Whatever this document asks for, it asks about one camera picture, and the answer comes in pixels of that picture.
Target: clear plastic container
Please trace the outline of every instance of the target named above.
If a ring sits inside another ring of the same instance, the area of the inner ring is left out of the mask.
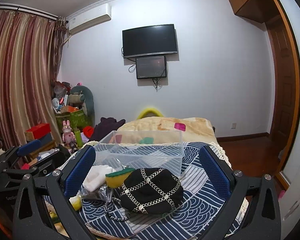
[[[117,171],[130,168],[166,168],[180,177],[184,155],[181,131],[112,131],[97,145],[94,165]]]

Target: baseboard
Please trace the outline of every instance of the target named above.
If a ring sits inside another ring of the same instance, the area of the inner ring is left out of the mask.
[[[231,141],[239,141],[239,140],[246,140],[246,139],[253,139],[258,137],[268,137],[269,133],[254,133],[254,134],[247,134],[247,135],[238,135],[238,136],[228,136],[228,137],[218,137],[218,142],[231,142]]]

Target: yellow sponge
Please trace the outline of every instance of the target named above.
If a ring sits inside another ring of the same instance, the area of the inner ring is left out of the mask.
[[[72,206],[73,206],[73,208],[74,208],[74,210],[79,210],[80,208],[81,208],[81,206],[82,206],[82,203],[81,203],[81,198],[80,198],[80,196],[75,196],[75,197],[71,197],[70,199],[69,199],[69,201],[70,201],[70,203],[72,204]]]
[[[106,174],[106,183],[110,188],[120,187],[124,180],[133,172],[133,168],[125,168],[122,171],[116,171]]]

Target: sticker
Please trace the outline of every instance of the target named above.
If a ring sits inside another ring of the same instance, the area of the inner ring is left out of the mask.
[[[115,136],[116,143],[121,143],[121,140],[122,140],[122,134],[118,134]]]
[[[176,122],[174,128],[184,132],[186,131],[186,125],[184,123]]]

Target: air conditioner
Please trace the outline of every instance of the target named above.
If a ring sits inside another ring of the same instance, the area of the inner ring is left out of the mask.
[[[76,34],[109,20],[111,20],[111,6],[105,3],[71,18],[69,20],[69,32]]]

